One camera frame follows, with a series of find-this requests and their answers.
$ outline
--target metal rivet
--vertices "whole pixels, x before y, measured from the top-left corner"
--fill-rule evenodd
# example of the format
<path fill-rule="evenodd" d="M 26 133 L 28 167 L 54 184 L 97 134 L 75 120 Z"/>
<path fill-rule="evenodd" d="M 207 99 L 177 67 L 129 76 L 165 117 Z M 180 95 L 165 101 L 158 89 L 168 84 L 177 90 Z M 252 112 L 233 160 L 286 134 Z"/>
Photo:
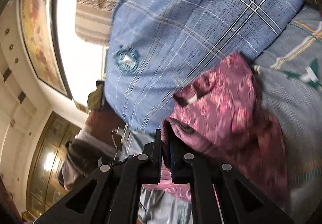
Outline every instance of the metal rivet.
<path fill-rule="evenodd" d="M 139 160 L 140 161 L 145 161 L 145 160 L 147 160 L 148 159 L 148 155 L 146 155 L 146 154 L 141 154 L 141 155 L 139 155 Z"/>
<path fill-rule="evenodd" d="M 229 170 L 231 170 L 231 165 L 228 163 L 225 163 L 222 165 L 222 168 L 223 168 L 223 170 L 229 171 Z"/>
<path fill-rule="evenodd" d="M 194 155 L 193 155 L 193 154 L 191 154 L 191 153 L 186 153 L 186 154 L 184 155 L 184 158 L 185 158 L 186 160 L 192 160 L 192 159 L 194 158 Z"/>
<path fill-rule="evenodd" d="M 109 165 L 102 165 L 99 169 L 101 172 L 108 172 L 110 168 Z"/>

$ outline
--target furniture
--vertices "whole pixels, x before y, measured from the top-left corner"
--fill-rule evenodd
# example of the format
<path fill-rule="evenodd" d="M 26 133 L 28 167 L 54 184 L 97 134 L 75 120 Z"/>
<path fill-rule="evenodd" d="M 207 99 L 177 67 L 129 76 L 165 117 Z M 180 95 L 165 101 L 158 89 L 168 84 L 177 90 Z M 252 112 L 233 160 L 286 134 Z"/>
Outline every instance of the furniture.
<path fill-rule="evenodd" d="M 79 127 L 54 112 L 46 123 L 33 156 L 27 184 L 26 207 L 35 218 L 67 194 L 57 175 L 66 156 L 65 144 L 79 131 Z"/>

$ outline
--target pink fabric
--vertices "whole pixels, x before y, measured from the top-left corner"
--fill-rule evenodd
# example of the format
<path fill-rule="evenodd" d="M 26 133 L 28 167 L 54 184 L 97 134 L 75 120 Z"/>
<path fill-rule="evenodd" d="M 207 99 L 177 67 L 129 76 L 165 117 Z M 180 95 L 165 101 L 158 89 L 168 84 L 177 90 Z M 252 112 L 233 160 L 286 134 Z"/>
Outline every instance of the pink fabric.
<path fill-rule="evenodd" d="M 188 100 L 197 94 L 197 100 Z M 169 165 L 168 131 L 210 161 L 230 163 L 268 198 L 282 205 L 287 194 L 285 146 L 276 117 L 261 108 L 261 94 L 246 62 L 233 53 L 173 96 L 177 102 L 161 128 Z M 145 185 L 191 200 L 189 185 L 171 182 L 162 163 L 161 183 Z"/>

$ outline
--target wall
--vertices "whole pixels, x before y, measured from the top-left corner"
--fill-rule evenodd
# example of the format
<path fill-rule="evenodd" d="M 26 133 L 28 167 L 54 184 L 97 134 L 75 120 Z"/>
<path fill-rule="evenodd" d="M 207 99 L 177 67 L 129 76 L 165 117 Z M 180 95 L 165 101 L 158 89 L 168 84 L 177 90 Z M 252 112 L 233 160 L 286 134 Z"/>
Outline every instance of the wall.
<path fill-rule="evenodd" d="M 25 131 L 8 127 L 8 118 L 11 120 L 12 115 L 0 113 L 0 148 L 3 144 L 0 150 L 0 173 L 4 176 L 7 189 L 13 194 L 19 212 L 23 212 L 26 208 L 27 180 L 33 153 L 52 111 L 79 127 L 83 127 L 88 115 L 77 110 L 72 100 L 36 78 L 19 27 L 18 0 L 12 0 L 0 16 L 0 51 L 12 75 L 37 111 Z M 9 49 L 11 44 L 14 45 L 12 50 Z"/>
<path fill-rule="evenodd" d="M 10 117 L 0 110 L 0 161 L 2 155 L 2 149 L 4 146 L 4 140 L 9 129 Z"/>
<path fill-rule="evenodd" d="M 57 33 L 73 98 L 87 106 L 88 94 L 96 89 L 96 81 L 101 79 L 103 46 L 85 42 L 76 35 L 76 2 L 57 1 Z"/>

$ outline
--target picture frame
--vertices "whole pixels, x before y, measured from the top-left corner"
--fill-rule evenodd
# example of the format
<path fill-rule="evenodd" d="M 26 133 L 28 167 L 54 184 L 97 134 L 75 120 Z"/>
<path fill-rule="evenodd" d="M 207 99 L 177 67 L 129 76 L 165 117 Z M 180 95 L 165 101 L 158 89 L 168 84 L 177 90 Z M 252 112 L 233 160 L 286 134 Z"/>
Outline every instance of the picture frame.
<path fill-rule="evenodd" d="M 57 35 L 57 0 L 19 0 L 21 34 L 39 80 L 72 100 Z"/>
<path fill-rule="evenodd" d="M 102 50 L 102 70 L 101 70 L 101 80 L 105 81 L 106 78 L 106 55 L 108 52 L 109 46 L 103 46 Z"/>
<path fill-rule="evenodd" d="M 83 104 L 80 104 L 79 102 L 75 101 L 74 100 L 74 103 L 75 103 L 75 106 L 78 110 L 81 110 L 82 112 L 85 112 L 87 114 L 89 114 L 91 111 L 89 110 L 88 107 L 84 106 Z"/>

